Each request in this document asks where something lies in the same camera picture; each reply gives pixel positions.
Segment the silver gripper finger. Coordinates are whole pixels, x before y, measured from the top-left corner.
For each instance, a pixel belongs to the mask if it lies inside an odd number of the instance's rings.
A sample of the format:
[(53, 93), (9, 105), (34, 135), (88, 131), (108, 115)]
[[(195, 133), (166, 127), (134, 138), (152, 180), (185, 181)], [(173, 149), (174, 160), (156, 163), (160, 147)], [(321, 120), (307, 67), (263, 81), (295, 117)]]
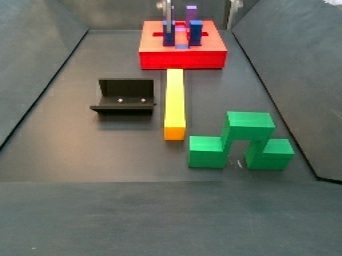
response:
[(162, 11), (162, 17), (164, 17), (164, 22), (165, 22), (165, 30), (168, 33), (172, 32), (172, 11), (173, 11), (173, 5), (172, 5), (172, 0), (160, 0), (156, 3), (156, 8)]

